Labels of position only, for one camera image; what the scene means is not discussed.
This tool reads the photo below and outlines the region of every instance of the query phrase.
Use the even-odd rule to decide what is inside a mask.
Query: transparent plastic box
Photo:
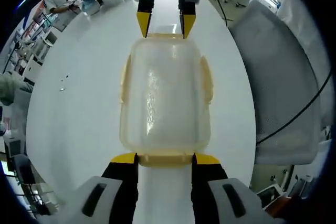
[[[127,149],[161,156],[206,147],[213,82],[192,41],[167,34],[138,40],[121,85],[120,140]]]

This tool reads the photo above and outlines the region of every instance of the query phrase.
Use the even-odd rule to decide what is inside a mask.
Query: container lid
[[[121,85],[120,140],[127,149],[167,156],[206,147],[213,84],[193,42],[160,34],[138,40]]]

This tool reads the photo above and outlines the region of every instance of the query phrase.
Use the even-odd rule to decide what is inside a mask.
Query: white table
[[[181,30],[177,4],[178,0],[155,0],[150,32]],[[141,38],[137,5],[129,0],[90,18],[76,17],[50,49],[37,78],[28,112],[28,156],[62,199],[91,176],[101,176],[114,156],[128,152],[119,141],[120,77],[132,44]],[[201,0],[196,12],[190,39],[207,57],[214,79],[212,135],[205,153],[217,157],[229,177],[249,186],[256,126],[247,73],[210,2]],[[139,167],[136,222],[193,222],[190,174],[190,167]],[[176,200],[182,202],[163,207]]]

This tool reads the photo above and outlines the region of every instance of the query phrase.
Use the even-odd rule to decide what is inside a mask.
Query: white round table
[[[178,0],[155,0],[149,32],[181,31],[177,6]],[[78,15],[50,49],[37,78],[28,111],[27,153],[61,199],[91,176],[101,176],[113,157],[128,152],[119,141],[120,80],[131,46],[141,38],[137,7],[128,0],[91,17]],[[189,39],[207,57],[214,79],[212,134],[205,153],[220,160],[228,177],[249,186],[256,144],[252,93],[238,48],[208,0],[196,7]],[[179,210],[187,212],[181,220],[192,222],[191,203],[188,211],[184,202],[166,212],[160,206],[164,191],[177,191],[180,180],[191,181],[190,167],[167,172],[139,167],[139,188],[150,189],[139,189],[134,219],[155,223],[156,209],[161,220]],[[180,200],[181,194],[190,198],[190,190],[187,184],[168,200]],[[144,194],[152,197],[150,205],[139,203]],[[147,217],[142,211],[149,211]]]

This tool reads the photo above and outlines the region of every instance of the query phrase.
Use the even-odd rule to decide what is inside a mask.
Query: white cloth
[[[330,72],[331,65],[320,32],[305,4],[301,0],[282,0],[278,17],[287,24],[304,49],[320,89]],[[332,78],[321,92],[320,101],[322,126],[331,125],[334,106]]]
[[[50,13],[50,10],[53,8],[65,7],[74,3],[76,0],[44,0],[47,6],[47,12]],[[65,28],[75,17],[76,13],[72,10],[68,10],[64,13],[59,13],[57,19],[55,20],[58,23],[57,26],[64,25]]]

